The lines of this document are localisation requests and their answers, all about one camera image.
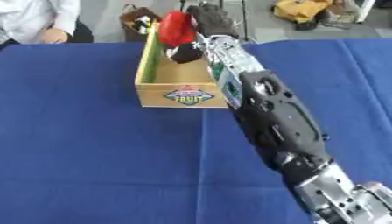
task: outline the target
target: table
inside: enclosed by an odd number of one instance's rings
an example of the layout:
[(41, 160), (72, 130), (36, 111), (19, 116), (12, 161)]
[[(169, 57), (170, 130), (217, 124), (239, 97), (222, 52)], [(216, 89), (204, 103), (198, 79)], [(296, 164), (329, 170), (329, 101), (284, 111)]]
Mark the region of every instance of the table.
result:
[[(392, 41), (247, 45), (356, 182), (392, 186)], [(142, 44), (0, 53), (0, 222), (310, 223), (226, 109), (141, 108)]]

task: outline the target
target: black robotic arm segment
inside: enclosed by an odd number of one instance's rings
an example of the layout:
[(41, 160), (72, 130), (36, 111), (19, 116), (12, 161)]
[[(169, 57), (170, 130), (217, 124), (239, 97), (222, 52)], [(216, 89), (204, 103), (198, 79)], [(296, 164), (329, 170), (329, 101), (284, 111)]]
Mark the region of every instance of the black robotic arm segment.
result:
[(326, 153), (324, 137), (301, 101), (242, 49), (227, 13), (208, 3), (189, 10), (208, 71), (265, 164), (280, 172), (317, 224), (392, 224), (392, 191), (355, 185)]

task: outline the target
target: screw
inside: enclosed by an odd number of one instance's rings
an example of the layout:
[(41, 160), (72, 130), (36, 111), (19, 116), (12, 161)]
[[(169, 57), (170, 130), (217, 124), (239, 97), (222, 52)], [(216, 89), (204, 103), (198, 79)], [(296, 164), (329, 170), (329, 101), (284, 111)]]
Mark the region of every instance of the screw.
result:
[(324, 133), (324, 134), (321, 135), (321, 136), (323, 137), (323, 140), (324, 140), (324, 141), (328, 141), (329, 139), (331, 139), (331, 138), (329, 137), (329, 135), (326, 134), (326, 133)]

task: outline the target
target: bag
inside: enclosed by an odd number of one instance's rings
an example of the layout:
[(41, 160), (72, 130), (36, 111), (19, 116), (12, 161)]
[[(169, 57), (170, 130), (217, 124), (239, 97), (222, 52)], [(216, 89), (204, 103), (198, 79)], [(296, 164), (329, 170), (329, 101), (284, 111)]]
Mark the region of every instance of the bag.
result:
[(133, 24), (142, 17), (149, 17), (150, 23), (154, 21), (160, 21), (161, 17), (149, 10), (148, 8), (141, 7), (137, 8), (134, 4), (129, 3), (124, 6), (123, 13), (120, 16), (120, 21), (122, 28), (125, 33), (125, 41), (127, 42), (146, 42), (148, 37), (148, 32), (140, 33), (138, 30), (134, 29)]
[(305, 23), (312, 21), (319, 12), (332, 3), (333, 0), (278, 0), (274, 7), (274, 14), (296, 23)]

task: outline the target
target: red object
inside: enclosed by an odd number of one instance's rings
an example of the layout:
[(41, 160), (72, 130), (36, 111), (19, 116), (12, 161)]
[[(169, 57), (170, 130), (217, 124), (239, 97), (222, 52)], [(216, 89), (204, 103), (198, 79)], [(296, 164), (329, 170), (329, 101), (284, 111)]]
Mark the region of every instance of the red object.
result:
[(169, 11), (162, 19), (158, 33), (159, 41), (172, 47), (191, 43), (196, 36), (191, 16), (181, 10)]

